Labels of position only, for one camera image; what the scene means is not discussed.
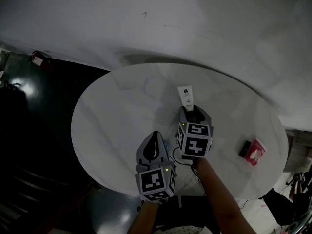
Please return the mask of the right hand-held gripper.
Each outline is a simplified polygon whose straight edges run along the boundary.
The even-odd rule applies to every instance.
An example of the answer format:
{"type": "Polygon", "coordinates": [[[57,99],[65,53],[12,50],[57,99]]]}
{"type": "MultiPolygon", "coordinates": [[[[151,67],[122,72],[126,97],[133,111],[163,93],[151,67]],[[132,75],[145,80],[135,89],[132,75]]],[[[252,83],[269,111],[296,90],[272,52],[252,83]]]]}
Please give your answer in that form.
{"type": "Polygon", "coordinates": [[[206,111],[196,105],[194,105],[195,123],[189,123],[187,116],[188,111],[185,107],[180,107],[176,138],[182,159],[204,158],[213,142],[212,119],[206,111]]]}

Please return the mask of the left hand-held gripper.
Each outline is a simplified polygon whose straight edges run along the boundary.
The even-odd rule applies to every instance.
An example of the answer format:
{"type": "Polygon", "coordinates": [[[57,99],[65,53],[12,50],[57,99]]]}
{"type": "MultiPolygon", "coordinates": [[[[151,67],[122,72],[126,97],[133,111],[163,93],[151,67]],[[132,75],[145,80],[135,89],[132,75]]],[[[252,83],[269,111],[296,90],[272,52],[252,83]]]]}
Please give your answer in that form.
{"type": "Polygon", "coordinates": [[[159,131],[153,131],[144,139],[137,150],[136,157],[139,165],[136,166],[135,178],[140,195],[151,202],[173,197],[176,167],[173,162],[166,162],[168,154],[159,131]]]}

